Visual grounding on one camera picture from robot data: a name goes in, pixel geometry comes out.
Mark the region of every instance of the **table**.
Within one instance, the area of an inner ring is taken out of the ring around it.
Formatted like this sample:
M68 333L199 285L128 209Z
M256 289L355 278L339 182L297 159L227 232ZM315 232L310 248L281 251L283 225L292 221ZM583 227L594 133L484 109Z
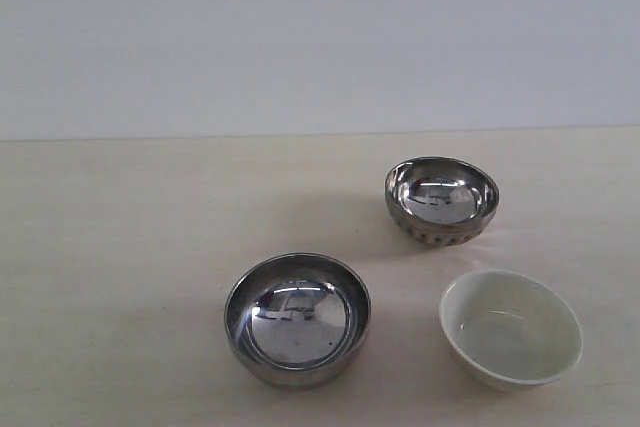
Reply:
M489 172L498 214L427 250L391 221L387 171L446 155ZM637 426L640 127L0 143L0 425ZM226 296L250 267L309 251L354 268L368 341L334 382L263 385L235 360ZM440 331L455 277L506 268L580 318L582 362L503 394Z

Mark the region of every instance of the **shiny metal surface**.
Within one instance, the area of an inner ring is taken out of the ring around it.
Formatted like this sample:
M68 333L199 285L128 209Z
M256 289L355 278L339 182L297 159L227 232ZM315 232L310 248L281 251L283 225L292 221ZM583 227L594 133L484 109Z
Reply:
M418 157L387 175L385 200L396 223L432 246L458 245L477 237L498 207L496 183L457 159Z
M371 304L349 267L318 254L266 260L234 286L225 307L236 357L270 384L312 387L338 375L366 337Z

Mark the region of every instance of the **white bowl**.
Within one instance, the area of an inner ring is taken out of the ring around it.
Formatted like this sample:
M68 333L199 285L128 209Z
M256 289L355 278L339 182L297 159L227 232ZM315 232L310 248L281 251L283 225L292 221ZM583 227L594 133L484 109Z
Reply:
M457 278L440 301L440 323L467 370L500 390L554 382L582 356L582 329L571 307L513 272Z

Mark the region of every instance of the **bowl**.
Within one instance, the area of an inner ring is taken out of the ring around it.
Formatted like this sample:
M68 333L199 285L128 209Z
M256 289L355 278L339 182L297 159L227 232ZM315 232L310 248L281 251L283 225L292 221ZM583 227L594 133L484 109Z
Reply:
M477 237L498 208L496 183L479 168L448 157L418 157L387 174L391 217L428 245L458 245Z
M463 366L500 390L554 382L582 356L582 330L569 305L513 272L476 271L456 279L442 296L440 322Z
M310 388L358 354L370 311L364 283L345 264L292 253L258 264L236 283L224 322L231 350L256 377Z

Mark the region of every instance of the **white wall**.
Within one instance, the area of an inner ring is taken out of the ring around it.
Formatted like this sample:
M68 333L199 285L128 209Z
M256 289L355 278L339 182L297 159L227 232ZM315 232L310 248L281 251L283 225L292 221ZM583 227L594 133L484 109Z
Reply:
M0 138L640 123L640 0L0 0Z

